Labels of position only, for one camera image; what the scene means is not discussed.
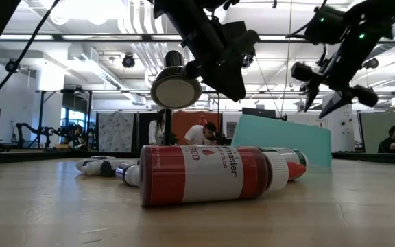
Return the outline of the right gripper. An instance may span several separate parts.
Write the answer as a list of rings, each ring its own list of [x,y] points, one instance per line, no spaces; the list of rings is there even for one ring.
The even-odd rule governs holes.
[[[305,39],[304,34],[297,32],[289,35]],[[297,62],[291,68],[291,76],[303,81],[301,88],[307,94],[304,112],[307,112],[316,98],[321,84],[327,85],[335,93],[323,105],[319,118],[322,119],[329,113],[350,104],[356,97],[361,104],[373,107],[379,98],[369,88],[350,86],[350,81],[362,64],[383,37],[393,38],[391,25],[356,25],[347,27],[344,31],[339,49],[328,59],[325,55],[318,60],[320,69],[314,72],[311,67]]]

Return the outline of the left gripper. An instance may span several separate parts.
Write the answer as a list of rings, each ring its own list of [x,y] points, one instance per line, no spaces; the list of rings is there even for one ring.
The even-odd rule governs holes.
[[[182,71],[186,78],[203,78],[203,82],[233,101],[246,96],[241,74],[245,55],[228,45],[224,32],[196,32],[184,39],[194,60]]]

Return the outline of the green plastic sheet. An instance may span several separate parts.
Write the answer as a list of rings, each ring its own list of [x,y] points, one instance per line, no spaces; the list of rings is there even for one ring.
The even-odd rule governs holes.
[[[329,167],[332,163],[331,132],[290,121],[242,115],[231,145],[298,149],[313,165]]]

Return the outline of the large green Chefmaster bottle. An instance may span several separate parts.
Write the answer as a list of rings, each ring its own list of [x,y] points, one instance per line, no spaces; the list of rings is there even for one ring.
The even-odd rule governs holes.
[[[269,148],[269,147],[259,147],[262,152],[277,152],[283,156],[287,161],[299,163],[301,165],[307,166],[309,164],[309,159],[307,156],[298,149],[292,148]]]

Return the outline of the small food coloring bottle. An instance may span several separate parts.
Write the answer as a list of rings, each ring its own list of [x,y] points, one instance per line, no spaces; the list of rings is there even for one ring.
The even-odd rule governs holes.
[[[88,176],[99,176],[101,174],[101,167],[103,162],[103,160],[98,159],[96,159],[96,161],[89,162],[82,167],[81,172],[85,173]]]
[[[103,160],[100,167],[100,175],[104,177],[115,176],[116,169],[121,165],[129,165],[131,162],[125,159],[106,159]]]
[[[78,171],[82,171],[82,167],[92,161],[96,161],[96,158],[86,158],[86,159],[79,160],[76,162],[75,167]]]
[[[115,170],[115,176],[130,187],[139,187],[140,166],[135,163],[123,162]]]

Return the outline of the black computer monitor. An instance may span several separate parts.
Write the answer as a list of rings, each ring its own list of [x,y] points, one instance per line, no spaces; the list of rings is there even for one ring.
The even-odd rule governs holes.
[[[276,118],[275,110],[265,110],[260,108],[242,108],[243,115],[253,115],[257,117],[265,117],[270,119]]]

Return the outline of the black vase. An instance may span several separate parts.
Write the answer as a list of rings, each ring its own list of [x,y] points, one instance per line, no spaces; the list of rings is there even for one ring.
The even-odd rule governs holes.
[[[165,110],[163,145],[171,144],[171,118],[173,110],[187,108],[197,102],[202,94],[197,79],[186,79],[184,58],[179,51],[165,54],[164,69],[156,76],[150,89],[154,103]]]

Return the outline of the green partition panel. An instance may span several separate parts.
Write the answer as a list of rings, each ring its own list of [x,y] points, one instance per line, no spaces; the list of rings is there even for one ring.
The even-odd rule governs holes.
[[[388,130],[395,126],[395,112],[360,113],[359,122],[366,152],[377,153],[379,143],[389,137]]]

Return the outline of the orange partition panel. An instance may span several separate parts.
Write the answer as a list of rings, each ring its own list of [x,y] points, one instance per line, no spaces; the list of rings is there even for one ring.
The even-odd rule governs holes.
[[[179,145],[186,145],[187,142],[184,139],[185,134],[194,125],[199,125],[200,116],[206,117],[207,123],[213,122],[217,131],[219,131],[220,121],[222,120],[222,114],[213,111],[177,111],[173,113],[171,122],[171,131],[175,134]]]

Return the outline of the black overhead light beam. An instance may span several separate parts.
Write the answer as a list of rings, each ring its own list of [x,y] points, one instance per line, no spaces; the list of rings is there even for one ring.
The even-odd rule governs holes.
[[[27,42],[31,34],[6,33],[0,36],[0,42]],[[262,43],[308,43],[301,38],[286,38],[284,35],[259,34]],[[118,43],[118,42],[144,42],[144,43],[180,43],[182,38],[177,34],[38,34],[36,42],[97,42],[97,43]],[[392,40],[382,38],[380,44],[395,44],[395,37]]]

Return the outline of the grey patterned partition panel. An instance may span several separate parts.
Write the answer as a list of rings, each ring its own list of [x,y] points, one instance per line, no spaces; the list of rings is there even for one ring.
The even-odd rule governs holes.
[[[134,114],[113,112],[98,114],[98,147],[100,152],[130,152]]]

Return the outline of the black scaffold frame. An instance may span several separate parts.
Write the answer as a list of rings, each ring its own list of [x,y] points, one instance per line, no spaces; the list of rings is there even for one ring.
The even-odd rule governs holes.
[[[37,90],[38,116],[36,125],[47,130],[48,137],[38,140],[49,143],[49,148],[68,146],[75,138],[81,143],[89,142],[85,137],[93,126],[91,121],[93,92],[74,89]]]

